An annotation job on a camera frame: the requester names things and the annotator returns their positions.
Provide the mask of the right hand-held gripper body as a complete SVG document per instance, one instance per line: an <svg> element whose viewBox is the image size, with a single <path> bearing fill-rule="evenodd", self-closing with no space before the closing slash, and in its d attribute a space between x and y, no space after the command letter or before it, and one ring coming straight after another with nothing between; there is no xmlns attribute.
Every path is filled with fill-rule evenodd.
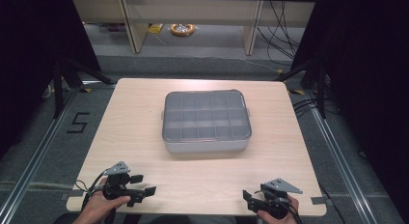
<svg viewBox="0 0 409 224"><path fill-rule="evenodd" d="M290 203L287 198L288 194L302 194L303 191L291 183L278 178L262 183L259 193L263 195L263 200L253 200L253 203L258 206L258 209L268 212L277 219L282 219L286 217L290 211Z"/></svg>

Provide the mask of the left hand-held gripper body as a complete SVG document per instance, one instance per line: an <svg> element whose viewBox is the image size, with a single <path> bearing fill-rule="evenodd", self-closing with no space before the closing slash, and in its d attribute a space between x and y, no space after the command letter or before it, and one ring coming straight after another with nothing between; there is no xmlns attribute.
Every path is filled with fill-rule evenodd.
<svg viewBox="0 0 409 224"><path fill-rule="evenodd" d="M135 203L141 203L145 199L145 191L140 189L128 189L126 186L131 184L129 167L120 161L112 167L106 169L102 175L106 176L106 182L102 192L107 200L114 200L121 196L129 196L128 207L133 207Z"/></svg>

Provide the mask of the person's right hand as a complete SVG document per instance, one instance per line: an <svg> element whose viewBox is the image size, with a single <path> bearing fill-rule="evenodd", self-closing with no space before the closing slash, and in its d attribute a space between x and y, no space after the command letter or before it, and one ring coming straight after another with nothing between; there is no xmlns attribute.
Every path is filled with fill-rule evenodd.
<svg viewBox="0 0 409 224"><path fill-rule="evenodd" d="M287 213L286 217L277 219L264 210L259 210L257 216L267 224L297 224L295 214L298 213L299 202L290 195L288 195L287 198L290 203L290 211Z"/></svg>

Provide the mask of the person's left hand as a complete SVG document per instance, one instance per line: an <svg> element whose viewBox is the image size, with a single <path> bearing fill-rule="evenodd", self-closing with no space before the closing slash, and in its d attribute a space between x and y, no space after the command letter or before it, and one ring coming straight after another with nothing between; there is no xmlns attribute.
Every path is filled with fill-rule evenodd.
<svg viewBox="0 0 409 224"><path fill-rule="evenodd" d="M129 196L121 196L114 200L107 200L102 191L97 191L92 195L85 208L82 209L72 224L99 224L109 215L111 210L116 210L129 201Z"/></svg>

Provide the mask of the black metal stand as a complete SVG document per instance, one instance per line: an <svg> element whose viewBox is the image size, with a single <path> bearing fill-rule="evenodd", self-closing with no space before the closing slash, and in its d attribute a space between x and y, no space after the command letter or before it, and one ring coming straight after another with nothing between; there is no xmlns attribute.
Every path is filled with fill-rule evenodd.
<svg viewBox="0 0 409 224"><path fill-rule="evenodd" d="M55 111L54 117L57 118L63 111L64 98L63 98L63 81L66 81L68 86L73 89L80 89L83 86L83 82L80 79L78 72L82 71L89 76L101 81L107 85L114 85L115 81L104 75L99 71L93 70L74 61L68 57L59 57L54 65L53 70L53 82L54 82L54 97L55 97Z"/></svg>
<svg viewBox="0 0 409 224"><path fill-rule="evenodd" d="M319 57L317 56L312 57L310 60L307 60L306 62L300 64L299 66L292 67L289 72L279 75L276 78L276 81L284 82L301 71L303 71L305 74L301 80L300 85L304 89L311 89L313 85L316 86L317 110L321 118L325 119L326 114L324 109L324 97L326 71L323 62Z"/></svg>

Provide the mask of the black curtain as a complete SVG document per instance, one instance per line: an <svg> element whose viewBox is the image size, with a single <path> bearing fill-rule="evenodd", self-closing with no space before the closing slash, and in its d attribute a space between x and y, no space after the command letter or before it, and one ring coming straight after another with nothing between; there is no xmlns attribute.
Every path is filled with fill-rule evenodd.
<svg viewBox="0 0 409 224"><path fill-rule="evenodd" d="M409 0L315 0L293 64L319 54L359 146L409 224Z"/></svg>
<svg viewBox="0 0 409 224"><path fill-rule="evenodd" d="M0 159L62 58L100 69L73 0L0 0Z"/></svg>

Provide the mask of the orange tape roll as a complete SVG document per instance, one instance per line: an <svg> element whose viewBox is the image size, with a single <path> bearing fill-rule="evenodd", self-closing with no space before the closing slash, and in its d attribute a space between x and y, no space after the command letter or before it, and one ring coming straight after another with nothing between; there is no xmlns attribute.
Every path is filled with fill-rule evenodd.
<svg viewBox="0 0 409 224"><path fill-rule="evenodd" d="M193 24L172 24L170 31L178 37L186 37L194 33L195 26Z"/></svg>

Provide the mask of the aluminium floor rail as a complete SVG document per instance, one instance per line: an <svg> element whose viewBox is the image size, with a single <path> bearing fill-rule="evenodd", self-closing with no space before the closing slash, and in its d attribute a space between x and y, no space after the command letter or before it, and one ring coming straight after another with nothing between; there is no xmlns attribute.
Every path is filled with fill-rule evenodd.
<svg viewBox="0 0 409 224"><path fill-rule="evenodd" d="M378 224L372 208L368 202L366 195L364 194L361 186L359 186L351 168L341 151L341 147L335 138L335 135L328 125L325 118L322 117L321 112L317 108L313 108L314 119L318 125L318 128L323 135L326 145L337 165L342 180L351 200L359 213L364 224Z"/></svg>
<svg viewBox="0 0 409 224"><path fill-rule="evenodd" d="M68 211L68 194L88 150L84 135L69 130L85 97L78 90L69 90L63 111L51 121L11 194L0 206L0 224L52 224Z"/></svg>

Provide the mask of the light wooden desk frame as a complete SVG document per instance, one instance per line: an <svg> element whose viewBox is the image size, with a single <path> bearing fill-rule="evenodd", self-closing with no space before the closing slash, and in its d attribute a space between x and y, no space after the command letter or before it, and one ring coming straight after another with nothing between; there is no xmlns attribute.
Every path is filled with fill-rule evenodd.
<svg viewBox="0 0 409 224"><path fill-rule="evenodd" d="M122 23L134 53L141 51L149 25L208 24L239 26L244 49L253 53L256 29L284 24L303 28L313 2L266 0L73 0L84 22Z"/></svg>

